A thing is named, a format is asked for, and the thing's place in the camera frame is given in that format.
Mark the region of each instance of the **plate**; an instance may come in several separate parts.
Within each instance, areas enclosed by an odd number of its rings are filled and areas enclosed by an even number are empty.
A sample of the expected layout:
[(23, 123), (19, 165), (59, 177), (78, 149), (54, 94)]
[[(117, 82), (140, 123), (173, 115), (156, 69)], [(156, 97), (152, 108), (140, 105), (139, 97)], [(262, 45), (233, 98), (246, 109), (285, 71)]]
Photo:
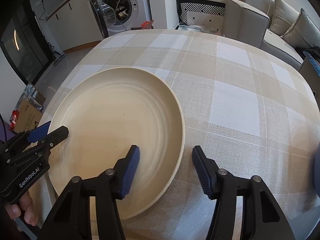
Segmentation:
[[(99, 72), (76, 86), (58, 107), (49, 132), (68, 127), (68, 138), (51, 150), (49, 176), (61, 194), (73, 176), (98, 176), (140, 148), (140, 162), (124, 200), (121, 219), (153, 205), (179, 167), (185, 138), (180, 104), (161, 79), (145, 70), (119, 67)], [(94, 198), (90, 200), (95, 217)]]

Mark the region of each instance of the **glass door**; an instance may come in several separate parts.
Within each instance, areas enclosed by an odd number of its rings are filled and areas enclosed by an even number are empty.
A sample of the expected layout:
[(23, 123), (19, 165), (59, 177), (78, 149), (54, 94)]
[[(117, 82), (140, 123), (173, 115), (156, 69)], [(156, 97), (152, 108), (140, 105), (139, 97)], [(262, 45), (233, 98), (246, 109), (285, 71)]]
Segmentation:
[(34, 85), (53, 61), (53, 54), (29, 0), (25, 0), (12, 15), (2, 34), (0, 46), (11, 67), (25, 84), (30, 82)]

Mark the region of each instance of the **sofa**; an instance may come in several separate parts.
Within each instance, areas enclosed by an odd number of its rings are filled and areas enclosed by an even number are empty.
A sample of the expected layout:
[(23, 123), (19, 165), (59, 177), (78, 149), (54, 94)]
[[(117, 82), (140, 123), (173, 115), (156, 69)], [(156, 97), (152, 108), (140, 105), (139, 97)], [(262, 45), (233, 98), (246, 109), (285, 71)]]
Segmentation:
[(260, 48), (299, 71), (303, 59), (293, 47), (268, 29), (273, 11), (274, 0), (226, 0), (221, 34)]

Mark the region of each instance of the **screw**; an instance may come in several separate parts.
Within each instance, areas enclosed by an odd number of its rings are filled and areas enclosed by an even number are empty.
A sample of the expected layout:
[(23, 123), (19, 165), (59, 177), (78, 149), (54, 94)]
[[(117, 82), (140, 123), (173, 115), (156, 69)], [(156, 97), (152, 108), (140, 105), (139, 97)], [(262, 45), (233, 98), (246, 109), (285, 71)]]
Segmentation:
[(227, 175), (228, 171), (225, 170), (225, 169), (218, 169), (218, 173), (219, 173), (220, 175)]
[(107, 170), (106, 170), (106, 174), (107, 174), (108, 176), (113, 175), (113, 174), (115, 174), (115, 170), (114, 170), (114, 169), (107, 169)]
[(80, 179), (81, 179), (81, 178), (80, 178), (79, 176), (74, 176), (74, 177), (71, 179), (71, 181), (72, 181), (73, 183), (77, 183)]
[(261, 182), (262, 181), (262, 179), (258, 175), (254, 175), (252, 178), (253, 178), (253, 180), (255, 182)]

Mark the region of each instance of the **washing machine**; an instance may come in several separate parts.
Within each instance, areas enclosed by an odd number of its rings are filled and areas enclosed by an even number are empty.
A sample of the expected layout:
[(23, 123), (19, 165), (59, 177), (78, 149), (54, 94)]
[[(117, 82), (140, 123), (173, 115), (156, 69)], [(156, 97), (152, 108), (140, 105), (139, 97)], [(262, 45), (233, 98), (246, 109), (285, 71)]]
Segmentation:
[[(106, 27), (106, 16), (103, 15), (99, 2), (109, 5), (116, 11), (116, 24)], [(140, 29), (142, 23), (151, 20), (149, 0), (88, 0), (88, 4), (104, 38), (127, 30)]]

